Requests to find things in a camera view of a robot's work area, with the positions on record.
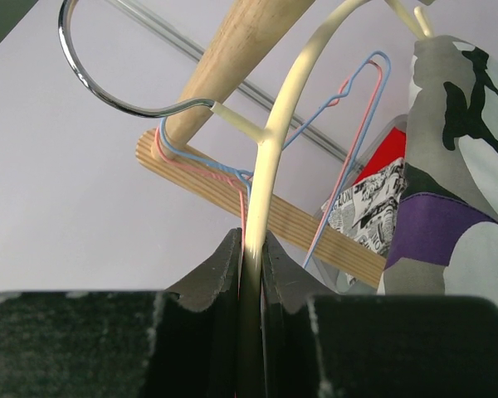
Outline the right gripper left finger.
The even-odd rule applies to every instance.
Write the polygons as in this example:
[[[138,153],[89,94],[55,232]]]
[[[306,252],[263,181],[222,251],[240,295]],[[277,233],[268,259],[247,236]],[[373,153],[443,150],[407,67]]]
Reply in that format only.
[[[232,397],[242,233],[160,290],[0,293],[0,397]]]

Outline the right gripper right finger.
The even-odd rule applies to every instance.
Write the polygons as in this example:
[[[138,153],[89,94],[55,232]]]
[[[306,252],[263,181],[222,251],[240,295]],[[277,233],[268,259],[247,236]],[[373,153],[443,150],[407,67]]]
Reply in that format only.
[[[269,397],[498,397],[498,308],[483,298],[339,295],[268,234]]]

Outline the black white print trousers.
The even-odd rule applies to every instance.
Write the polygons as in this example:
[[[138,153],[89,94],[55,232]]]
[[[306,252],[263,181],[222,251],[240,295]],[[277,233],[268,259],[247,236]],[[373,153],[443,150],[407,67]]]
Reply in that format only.
[[[375,174],[342,191],[328,225],[374,253],[389,252],[400,196],[406,187],[404,159],[397,158]]]

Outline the purple camouflage trousers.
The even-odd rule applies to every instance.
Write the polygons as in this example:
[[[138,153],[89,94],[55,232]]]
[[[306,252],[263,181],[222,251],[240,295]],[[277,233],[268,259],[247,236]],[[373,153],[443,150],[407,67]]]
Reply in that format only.
[[[498,303],[498,61],[437,36],[412,67],[406,187],[378,290]]]

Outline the cream wooden hanger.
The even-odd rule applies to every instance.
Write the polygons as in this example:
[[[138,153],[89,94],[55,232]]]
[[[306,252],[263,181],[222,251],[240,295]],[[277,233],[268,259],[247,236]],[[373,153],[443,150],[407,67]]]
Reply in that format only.
[[[204,106],[242,131],[258,145],[255,177],[250,188],[247,223],[244,227],[244,254],[247,258],[242,266],[240,288],[242,323],[246,330],[260,322],[262,251],[276,173],[286,141],[286,124],[291,121],[310,72],[330,38],[344,20],[365,3],[365,1],[345,1],[319,26],[290,68],[263,128],[256,126],[220,101],[209,97],[186,99],[161,109],[143,109],[117,99],[89,76],[76,54],[71,38],[71,19],[77,2],[64,1],[61,5],[58,17],[61,49],[76,77],[98,99],[133,116],[159,119],[160,133],[164,132],[169,116],[180,114],[192,107]]]

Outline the pink wire hanger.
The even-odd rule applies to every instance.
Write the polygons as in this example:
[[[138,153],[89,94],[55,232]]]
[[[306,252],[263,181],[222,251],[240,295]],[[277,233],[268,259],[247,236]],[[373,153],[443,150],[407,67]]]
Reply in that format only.
[[[347,156],[344,160],[341,174],[339,175],[339,178],[336,181],[336,185],[334,187],[334,191],[331,196],[333,200],[337,198],[337,195],[341,192],[343,188],[344,180],[353,170],[353,166],[356,161],[358,151],[362,146],[364,137],[369,129],[369,125],[371,124],[372,118],[374,116],[374,112],[378,107],[381,94],[383,93],[389,75],[391,73],[391,62],[389,60],[386,60],[385,61],[386,68],[383,69],[371,57],[366,59],[359,66],[359,68],[346,81],[344,81],[344,83],[341,85],[339,89],[339,93],[327,99],[326,102],[323,103],[307,121],[301,124],[300,127],[298,127],[295,130],[295,132],[292,133],[286,139],[286,143],[283,145],[284,148],[287,148],[301,133],[304,132],[304,130],[306,130],[310,126],[311,122],[313,122],[325,109],[330,108],[332,106],[336,106],[341,99],[348,96],[352,84],[354,82],[354,79],[357,77],[360,71],[367,65],[372,65],[373,67],[376,68],[378,72],[377,84],[375,85],[367,109],[364,112],[364,117],[355,135],[354,142],[352,143],[351,148],[349,149]],[[239,199],[240,199],[242,232],[245,232],[247,224],[246,203],[251,199],[251,179],[253,178],[253,173],[247,170],[241,170],[229,167],[225,164],[213,160],[207,160],[206,158],[199,157],[191,153],[185,153],[181,150],[174,148],[171,145],[168,146],[168,149],[174,151],[177,155],[183,158],[190,159],[207,166],[208,170],[207,171],[199,170],[195,167],[186,166],[183,165],[182,163],[177,163],[175,161],[168,159],[161,147],[163,143],[166,144],[168,142],[166,138],[165,124],[166,124],[166,119],[162,118],[159,122],[159,126],[156,128],[154,133],[154,146],[157,149],[157,153],[159,154],[159,156],[167,163],[174,164],[182,169],[188,169],[191,172],[200,173],[205,177],[213,178],[218,181],[224,181],[231,187],[235,188],[239,193]]]

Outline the red trousers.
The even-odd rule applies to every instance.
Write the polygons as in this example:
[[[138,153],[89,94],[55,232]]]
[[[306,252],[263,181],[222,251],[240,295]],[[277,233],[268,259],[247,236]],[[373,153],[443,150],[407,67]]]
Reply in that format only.
[[[354,180],[357,184],[387,167],[393,161],[404,158],[406,147],[406,134],[397,128],[392,128],[385,139],[375,150],[362,172]]]

